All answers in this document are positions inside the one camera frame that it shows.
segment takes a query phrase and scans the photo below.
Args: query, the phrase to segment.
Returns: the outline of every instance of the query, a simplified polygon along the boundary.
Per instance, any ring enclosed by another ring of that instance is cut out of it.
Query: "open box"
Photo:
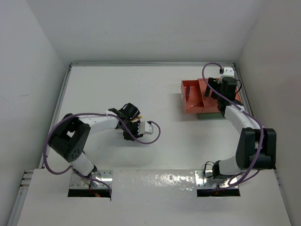
[[[190,94],[189,99],[186,102],[186,89],[188,86],[190,86]],[[210,97],[212,91],[210,91],[210,95],[208,97],[205,96],[206,87],[207,85],[203,79],[182,81],[181,92],[185,113],[196,114],[219,112],[217,109],[217,100]],[[241,102],[238,93],[236,94],[236,100]]]

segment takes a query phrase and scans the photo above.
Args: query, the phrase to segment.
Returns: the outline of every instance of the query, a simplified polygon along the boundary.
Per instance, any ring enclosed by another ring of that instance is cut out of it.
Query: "white table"
[[[200,78],[202,65],[73,66],[55,118],[131,102],[143,120],[160,125],[162,135],[152,145],[125,141],[118,130],[88,138],[88,158],[99,169],[113,170],[111,202],[68,198],[70,172],[54,176],[36,169],[18,225],[290,225],[272,170],[241,185],[241,197],[197,197],[193,170],[233,156],[239,139],[225,119],[201,121],[183,113],[181,80]],[[218,77],[218,67],[205,74]],[[57,171],[68,166],[53,150],[48,160]]]

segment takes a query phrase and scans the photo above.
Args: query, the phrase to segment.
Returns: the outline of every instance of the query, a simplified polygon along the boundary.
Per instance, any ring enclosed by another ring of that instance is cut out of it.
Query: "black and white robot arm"
[[[102,116],[73,117],[62,123],[52,133],[48,144],[70,163],[73,169],[87,177],[92,171],[97,171],[95,165],[83,151],[88,136],[105,129],[122,129],[123,137],[126,140],[134,140],[134,138],[142,137],[145,134],[152,134],[151,122],[140,121],[140,119],[133,121],[139,114],[138,108],[128,103],[120,110],[109,109]]]
[[[217,161],[213,166],[213,179],[227,179],[246,171],[256,154],[260,140],[259,124],[243,112],[242,103],[235,99],[237,80],[231,67],[221,69],[222,76],[219,80],[209,78],[208,83],[222,96],[239,105],[240,110],[231,105],[227,100],[218,97],[215,93],[212,98],[217,99],[218,110],[228,119],[240,134],[236,154],[226,160]],[[210,88],[207,87],[205,96],[209,96]],[[276,132],[273,129],[263,128],[264,137],[260,154],[253,166],[253,170],[274,169],[276,164]]]

